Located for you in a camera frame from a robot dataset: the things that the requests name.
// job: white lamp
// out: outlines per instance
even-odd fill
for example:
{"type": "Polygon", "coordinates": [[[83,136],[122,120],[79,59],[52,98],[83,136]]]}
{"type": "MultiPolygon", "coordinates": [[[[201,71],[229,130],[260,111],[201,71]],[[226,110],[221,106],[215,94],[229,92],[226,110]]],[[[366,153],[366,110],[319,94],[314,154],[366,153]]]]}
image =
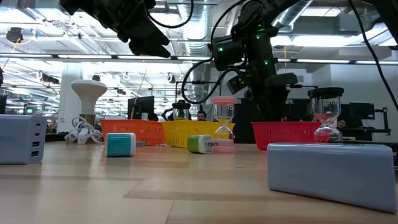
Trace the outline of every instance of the white lamp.
{"type": "Polygon", "coordinates": [[[81,117],[94,126],[94,107],[98,98],[108,89],[104,83],[94,80],[75,80],[71,84],[72,89],[80,97],[81,117]]]}

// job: lamp shade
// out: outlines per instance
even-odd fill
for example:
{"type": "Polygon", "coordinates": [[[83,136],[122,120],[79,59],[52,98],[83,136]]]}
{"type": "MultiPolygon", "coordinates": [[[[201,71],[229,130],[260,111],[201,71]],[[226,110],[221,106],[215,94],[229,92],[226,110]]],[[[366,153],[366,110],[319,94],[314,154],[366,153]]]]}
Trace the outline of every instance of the lamp shade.
{"type": "Polygon", "coordinates": [[[94,114],[95,103],[108,89],[104,83],[94,80],[75,80],[71,86],[80,97],[82,114],[94,114]]]}

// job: green and white block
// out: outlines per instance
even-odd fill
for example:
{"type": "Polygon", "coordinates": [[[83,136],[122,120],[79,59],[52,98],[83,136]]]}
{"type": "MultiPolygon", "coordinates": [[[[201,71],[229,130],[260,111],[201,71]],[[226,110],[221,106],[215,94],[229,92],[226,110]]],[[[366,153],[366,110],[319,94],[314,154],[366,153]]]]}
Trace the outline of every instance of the green and white block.
{"type": "Polygon", "coordinates": [[[106,157],[126,157],[136,153],[134,133],[109,133],[105,140],[106,157]]]}
{"type": "Polygon", "coordinates": [[[213,152],[213,137],[208,134],[193,135],[188,138],[188,151],[201,154],[213,152]]]}

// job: computer monitor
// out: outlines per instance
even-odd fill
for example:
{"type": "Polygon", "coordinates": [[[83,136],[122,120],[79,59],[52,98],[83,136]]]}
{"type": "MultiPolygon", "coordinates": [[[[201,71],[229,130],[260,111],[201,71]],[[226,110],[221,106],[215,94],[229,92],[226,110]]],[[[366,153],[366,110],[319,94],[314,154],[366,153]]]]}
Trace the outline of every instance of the computer monitor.
{"type": "Polygon", "coordinates": [[[0,114],[6,113],[7,96],[0,95],[0,114]]]}
{"type": "Polygon", "coordinates": [[[127,118],[128,119],[141,119],[142,113],[148,113],[148,117],[155,113],[155,97],[145,96],[129,99],[129,105],[127,107],[127,118]],[[131,118],[131,112],[134,108],[134,114],[131,118]]]}
{"type": "Polygon", "coordinates": [[[350,103],[351,119],[374,119],[374,105],[372,103],[350,103]]]}

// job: table surface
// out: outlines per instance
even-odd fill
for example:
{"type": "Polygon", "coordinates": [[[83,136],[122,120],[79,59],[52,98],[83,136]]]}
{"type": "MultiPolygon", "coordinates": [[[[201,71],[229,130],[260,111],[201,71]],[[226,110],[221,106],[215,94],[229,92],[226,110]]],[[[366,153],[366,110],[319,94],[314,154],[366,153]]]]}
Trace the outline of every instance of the table surface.
{"type": "Polygon", "coordinates": [[[397,215],[267,189],[266,152],[191,154],[48,142],[41,164],[0,166],[0,223],[398,223],[397,215]]]}

